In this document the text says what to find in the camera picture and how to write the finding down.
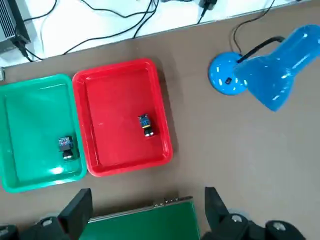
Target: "white table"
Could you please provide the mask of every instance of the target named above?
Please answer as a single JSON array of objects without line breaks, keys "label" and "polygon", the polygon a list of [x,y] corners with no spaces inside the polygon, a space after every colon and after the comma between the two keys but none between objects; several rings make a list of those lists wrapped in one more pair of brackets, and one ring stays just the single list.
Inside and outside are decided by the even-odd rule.
[{"label": "white table", "polygon": [[[22,18],[26,19],[48,12],[55,0],[16,1]],[[95,8],[112,9],[123,15],[128,15],[145,11],[150,0],[86,0],[86,2]],[[206,12],[201,23],[260,11],[268,8],[271,2],[272,0],[217,0],[214,9]],[[199,0],[160,2],[156,13],[141,28],[138,37],[196,24],[202,12],[198,3]],[[295,0],[276,0],[273,7],[294,3],[296,3]],[[56,8],[50,15],[26,23],[31,38],[31,43],[26,47],[43,59],[61,55],[83,40],[112,35],[130,28],[139,22],[142,16],[143,14],[121,18],[110,12],[91,10],[80,0],[58,0]],[[131,39],[135,31],[136,28],[119,36],[92,40],[78,46],[72,52]],[[1,67],[13,66],[27,61],[17,49],[0,55]]]}]

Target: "tray rim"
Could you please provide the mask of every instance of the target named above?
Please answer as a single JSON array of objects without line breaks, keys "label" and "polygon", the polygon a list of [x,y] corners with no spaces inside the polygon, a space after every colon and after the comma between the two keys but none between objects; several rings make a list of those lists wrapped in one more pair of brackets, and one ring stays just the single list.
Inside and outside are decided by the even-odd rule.
[{"label": "tray rim", "polygon": [[[149,69],[152,71],[152,75],[153,75],[153,79],[155,79],[155,81],[151,82],[151,85],[153,86],[153,91],[157,91],[157,102],[161,103],[160,105],[157,106],[157,112],[160,112],[163,114],[163,123],[165,126],[165,129],[167,130],[167,138],[166,138],[166,147],[168,149],[168,154],[167,156],[161,160],[161,161],[156,161],[156,162],[147,162],[144,164],[139,164],[139,165],[133,165],[130,167],[126,167],[126,168],[118,168],[118,169],[112,169],[112,170],[107,170],[107,171],[103,171],[103,172],[96,172],[94,171],[94,168],[92,166],[92,155],[90,154],[90,150],[89,150],[89,146],[88,146],[88,138],[87,138],[87,131],[85,130],[85,126],[83,124],[84,121],[84,117],[79,113],[79,112],[83,112],[83,104],[87,105],[88,102],[84,101],[82,99],[80,99],[77,90],[83,86],[85,86],[85,75],[88,74],[92,74],[92,73],[98,73],[98,72],[104,72],[106,70],[114,70],[114,69],[119,69],[119,68],[123,68],[123,64],[126,64],[126,67],[129,65],[135,65],[135,64],[147,64],[149,66]],[[133,171],[137,171],[137,170],[142,170],[142,169],[146,169],[146,168],[151,168],[151,167],[158,167],[158,166],[162,166],[164,164],[167,164],[171,161],[172,157],[173,157],[173,147],[172,147],[172,142],[171,142],[171,138],[170,138],[170,132],[169,132],[169,127],[168,127],[168,122],[167,122],[167,117],[166,117],[166,111],[165,111],[165,107],[164,107],[164,102],[163,102],[163,97],[162,97],[162,92],[161,92],[161,87],[160,87],[160,83],[159,83],[159,77],[158,77],[158,73],[157,73],[157,67],[154,64],[154,62],[149,59],[149,58],[138,58],[138,59],[134,59],[134,60],[129,60],[129,61],[123,61],[123,62],[118,62],[118,63],[112,63],[112,64],[107,64],[107,65],[102,65],[102,66],[98,66],[98,67],[93,67],[93,68],[89,68],[89,69],[84,69],[81,70],[79,72],[77,72],[73,78],[72,78],[72,85],[73,85],[73,91],[74,91],[74,96],[75,96],[75,102],[76,102],[76,110],[78,113],[78,118],[79,118],[79,122],[80,122],[80,131],[82,134],[82,138],[85,139],[86,143],[84,145],[84,153],[85,153],[85,158],[86,158],[86,164],[87,164],[87,168],[88,171],[91,175],[93,175],[94,177],[107,177],[107,176],[111,176],[111,175],[116,175],[116,174],[122,174],[122,173],[128,173],[128,172],[133,172]],[[93,146],[94,148],[94,152],[97,152],[97,146],[95,141],[92,139],[90,141],[90,145]]]},{"label": "tray rim", "polygon": [[68,178],[62,178],[59,180],[43,181],[43,182],[38,182],[35,184],[30,184],[30,185],[11,187],[7,184],[7,179],[5,178],[5,175],[3,174],[3,170],[4,170],[3,160],[4,159],[2,159],[2,157],[1,157],[0,158],[1,183],[2,183],[3,189],[8,193],[13,193],[13,194],[14,193],[21,193],[21,192],[36,190],[36,189],[45,188],[45,187],[49,187],[49,186],[79,181],[82,178],[84,178],[85,175],[87,174],[87,165],[86,165],[85,153],[84,153],[84,148],[83,148],[82,135],[81,135],[81,131],[80,131],[80,125],[79,125],[79,120],[78,120],[78,113],[76,110],[75,96],[74,96],[74,91],[72,88],[72,79],[68,75],[66,75],[64,73],[58,73],[55,75],[34,78],[34,79],[30,79],[30,80],[24,80],[24,81],[19,81],[19,82],[14,82],[14,83],[2,85],[2,86],[0,86],[0,99],[4,98],[6,96],[6,94],[4,92],[6,92],[8,90],[14,91],[19,88],[28,87],[30,85],[43,84],[46,82],[50,83],[51,81],[53,81],[56,78],[63,79],[63,81],[65,82],[65,84],[68,88],[71,115],[72,115],[72,119],[73,119],[75,135],[76,135],[77,142],[78,142],[78,151],[79,151],[79,158],[80,158],[79,161],[80,161],[80,165],[81,165],[81,172],[80,172],[80,174],[77,174],[77,175],[74,175],[74,176],[71,176]]}]

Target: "blue component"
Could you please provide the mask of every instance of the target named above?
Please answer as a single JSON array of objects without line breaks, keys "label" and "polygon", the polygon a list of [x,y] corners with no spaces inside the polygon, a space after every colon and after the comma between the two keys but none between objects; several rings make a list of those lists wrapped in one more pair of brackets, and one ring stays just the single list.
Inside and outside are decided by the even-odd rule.
[{"label": "blue component", "polygon": [[247,59],[234,68],[240,82],[267,108],[277,111],[288,99],[295,76],[320,55],[320,26],[296,29],[269,55]]},{"label": "blue component", "polygon": [[142,128],[151,125],[151,122],[150,122],[147,114],[139,116],[139,121],[140,121],[140,125]]},{"label": "blue component", "polygon": [[210,64],[208,77],[211,85],[225,95],[237,95],[247,89],[234,74],[234,67],[241,55],[235,52],[219,54]]}]

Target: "lamp shade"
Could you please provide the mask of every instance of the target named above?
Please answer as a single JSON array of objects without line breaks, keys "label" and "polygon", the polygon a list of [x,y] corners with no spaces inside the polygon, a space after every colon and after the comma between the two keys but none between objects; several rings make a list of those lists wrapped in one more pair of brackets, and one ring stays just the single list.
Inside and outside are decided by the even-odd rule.
[{"label": "lamp shade", "polygon": [[320,55],[320,26],[296,29],[274,52],[236,64],[235,77],[266,107],[277,111],[288,99],[295,76]]}]

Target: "lamp arm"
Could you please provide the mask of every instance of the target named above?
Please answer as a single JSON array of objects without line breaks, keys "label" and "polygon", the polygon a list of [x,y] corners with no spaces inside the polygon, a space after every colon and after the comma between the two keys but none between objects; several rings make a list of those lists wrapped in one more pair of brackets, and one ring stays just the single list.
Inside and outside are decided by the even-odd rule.
[{"label": "lamp arm", "polygon": [[256,46],[254,49],[249,51],[246,55],[242,56],[238,61],[236,61],[238,64],[242,63],[244,60],[251,57],[253,54],[258,52],[260,49],[264,48],[265,46],[273,43],[273,42],[279,42],[282,43],[285,40],[283,36],[274,36],[269,38],[268,40],[264,41],[263,43],[260,43],[258,46]]}]

